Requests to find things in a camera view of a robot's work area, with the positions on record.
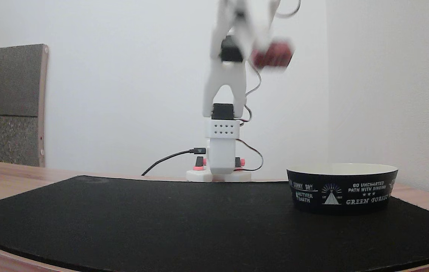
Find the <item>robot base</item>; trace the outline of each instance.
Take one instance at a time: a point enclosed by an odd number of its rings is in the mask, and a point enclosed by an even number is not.
[[[251,173],[237,171],[229,175],[213,175],[209,169],[191,170],[186,172],[186,180],[189,182],[251,182]]]

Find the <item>white robotic arm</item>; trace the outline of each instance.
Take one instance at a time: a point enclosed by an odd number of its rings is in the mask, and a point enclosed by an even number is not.
[[[237,171],[235,143],[246,106],[246,61],[255,66],[286,67],[292,51],[268,56],[273,46],[271,23],[280,0],[219,0],[218,18],[211,40],[211,71],[204,88],[203,116],[209,139],[207,168],[187,172],[189,181],[249,181],[251,174]],[[233,104],[213,105],[219,89],[228,85]]]

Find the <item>black bowl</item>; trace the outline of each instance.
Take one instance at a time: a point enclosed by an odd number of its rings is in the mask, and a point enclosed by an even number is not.
[[[398,169],[389,165],[325,164],[287,169],[295,207],[345,215],[384,209]]]

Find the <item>red object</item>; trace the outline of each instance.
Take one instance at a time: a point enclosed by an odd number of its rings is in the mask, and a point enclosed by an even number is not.
[[[251,58],[254,67],[260,70],[267,66],[286,68],[290,64],[293,54],[294,52],[287,42],[273,42],[266,53],[254,50]]]

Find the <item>black mat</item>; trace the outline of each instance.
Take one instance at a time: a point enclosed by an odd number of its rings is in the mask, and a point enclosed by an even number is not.
[[[0,249],[80,271],[396,271],[429,263],[429,212],[311,215],[286,182],[76,177],[0,200]]]

